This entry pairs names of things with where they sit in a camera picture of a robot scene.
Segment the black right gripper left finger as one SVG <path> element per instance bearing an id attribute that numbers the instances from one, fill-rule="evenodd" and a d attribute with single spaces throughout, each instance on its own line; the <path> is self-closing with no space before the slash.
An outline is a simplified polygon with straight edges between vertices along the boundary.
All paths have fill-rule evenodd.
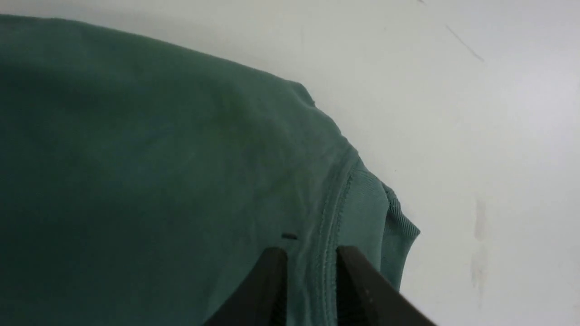
<path id="1" fill-rule="evenodd" d="M 281 248 L 263 250 L 236 291 L 204 324 L 206 326 L 285 326 L 287 262 Z"/>

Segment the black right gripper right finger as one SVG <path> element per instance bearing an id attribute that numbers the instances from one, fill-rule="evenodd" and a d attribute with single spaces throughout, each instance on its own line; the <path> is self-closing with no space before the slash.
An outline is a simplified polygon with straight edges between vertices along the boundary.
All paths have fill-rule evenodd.
<path id="1" fill-rule="evenodd" d="M 354 246 L 336 250 L 339 326 L 433 326 Z"/>

